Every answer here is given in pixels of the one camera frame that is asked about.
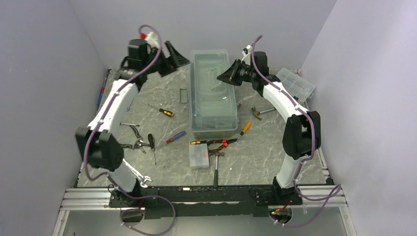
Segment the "yellow black handled screwdriver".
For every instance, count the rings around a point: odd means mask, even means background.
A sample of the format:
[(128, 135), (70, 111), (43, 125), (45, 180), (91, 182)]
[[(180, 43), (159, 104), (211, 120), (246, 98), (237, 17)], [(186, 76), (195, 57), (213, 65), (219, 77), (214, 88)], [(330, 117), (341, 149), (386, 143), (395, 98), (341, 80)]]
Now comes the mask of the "yellow black handled screwdriver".
[(156, 109), (158, 112), (163, 113), (164, 115), (166, 115), (168, 117), (173, 118), (175, 116), (175, 114), (173, 112), (169, 111), (169, 110), (166, 110), (166, 109), (163, 109), (163, 108), (157, 108), (157, 107), (154, 107), (150, 104), (149, 104), (149, 106)]

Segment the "green toolbox with clear lid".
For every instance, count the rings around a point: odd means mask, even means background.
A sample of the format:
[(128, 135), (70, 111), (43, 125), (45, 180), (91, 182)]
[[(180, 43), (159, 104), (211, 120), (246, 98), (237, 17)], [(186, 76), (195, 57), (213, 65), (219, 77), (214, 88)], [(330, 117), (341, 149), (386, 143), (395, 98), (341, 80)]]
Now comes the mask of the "green toolbox with clear lid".
[(230, 68), (224, 49), (190, 53), (188, 104), (190, 130), (198, 139), (229, 138), (238, 128), (235, 88), (217, 79)]

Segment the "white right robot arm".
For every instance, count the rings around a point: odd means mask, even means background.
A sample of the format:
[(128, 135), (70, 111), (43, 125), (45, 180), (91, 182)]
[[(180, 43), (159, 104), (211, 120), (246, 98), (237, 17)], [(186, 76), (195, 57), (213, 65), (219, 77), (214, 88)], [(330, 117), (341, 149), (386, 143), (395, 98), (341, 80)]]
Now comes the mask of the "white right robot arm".
[(313, 158), (315, 150), (321, 145), (320, 114), (300, 105), (286, 91), (281, 79), (270, 74), (265, 52), (244, 50), (243, 57), (235, 60), (217, 79), (233, 86), (251, 83), (252, 88), (269, 101), (286, 121), (282, 139), (285, 159), (271, 190), (275, 203), (285, 203), (297, 190), (296, 179), (302, 165)]

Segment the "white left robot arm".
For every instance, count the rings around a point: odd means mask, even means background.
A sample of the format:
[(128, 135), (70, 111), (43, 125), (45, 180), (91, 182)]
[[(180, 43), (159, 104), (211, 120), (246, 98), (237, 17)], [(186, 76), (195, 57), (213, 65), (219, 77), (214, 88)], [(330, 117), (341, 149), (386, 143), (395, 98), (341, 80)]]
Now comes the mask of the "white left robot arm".
[(132, 39), (113, 81), (111, 91), (95, 118), (77, 129), (75, 138), (88, 180), (105, 176), (117, 190), (124, 190), (122, 200), (130, 207), (141, 200), (138, 188), (146, 188), (151, 179), (141, 175), (124, 158), (124, 150), (116, 134), (129, 105), (147, 81), (157, 72), (161, 77), (176, 72), (190, 61), (170, 41), (165, 42), (166, 57), (158, 42)]

